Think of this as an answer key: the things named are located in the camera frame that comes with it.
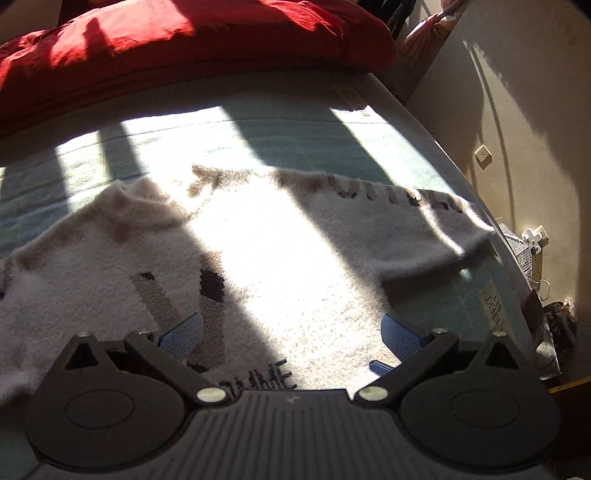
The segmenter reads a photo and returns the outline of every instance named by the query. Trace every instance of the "red pillow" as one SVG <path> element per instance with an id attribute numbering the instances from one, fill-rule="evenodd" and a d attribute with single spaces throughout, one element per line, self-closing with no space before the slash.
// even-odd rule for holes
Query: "red pillow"
<path id="1" fill-rule="evenodd" d="M 166 83 L 394 59 L 386 25 L 346 0 L 125 0 L 0 47 L 0 136 Z"/>

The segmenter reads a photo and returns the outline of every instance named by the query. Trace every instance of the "bed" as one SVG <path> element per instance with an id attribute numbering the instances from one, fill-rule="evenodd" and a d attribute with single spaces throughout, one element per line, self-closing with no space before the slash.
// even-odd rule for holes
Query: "bed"
<path id="1" fill-rule="evenodd" d="M 0 140 L 0 258 L 113 180 L 132 182 L 187 163 L 324 171 L 455 193 L 496 227 L 430 134 L 375 76 L 352 69 L 171 80 L 45 117 Z M 385 311 L 417 329 L 445 327 L 466 340 L 489 332 L 493 325 L 481 294 L 498 292 L 506 328 L 523 353 L 532 352 L 520 309 L 530 287 L 500 231 L 463 262 L 394 287 L 386 292 Z M 35 465 L 21 430 L 21 406 L 12 404 L 0 416 L 3 478 L 20 478 Z"/>

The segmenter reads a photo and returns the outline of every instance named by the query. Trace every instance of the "beige wall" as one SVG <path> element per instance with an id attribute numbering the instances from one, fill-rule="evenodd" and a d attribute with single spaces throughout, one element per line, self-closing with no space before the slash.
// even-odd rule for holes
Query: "beige wall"
<path id="1" fill-rule="evenodd" d="M 0 14 L 0 45 L 19 35 L 53 28 L 61 0 L 17 0 Z"/>
<path id="2" fill-rule="evenodd" d="M 568 0 L 473 0 L 407 108 L 495 216 L 544 225 L 550 300 L 591 321 L 591 21 Z"/>

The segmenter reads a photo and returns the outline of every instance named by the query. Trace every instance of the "fuzzy knit sweater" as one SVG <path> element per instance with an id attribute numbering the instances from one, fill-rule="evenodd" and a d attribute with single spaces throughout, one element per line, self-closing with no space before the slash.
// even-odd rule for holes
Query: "fuzzy knit sweater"
<path id="1" fill-rule="evenodd" d="M 397 364 L 381 282 L 458 261 L 493 229 L 465 200 L 323 173 L 193 167 L 115 182 L 0 264 L 0 401 L 73 334 L 200 312 L 188 363 L 241 388 L 347 388 Z"/>

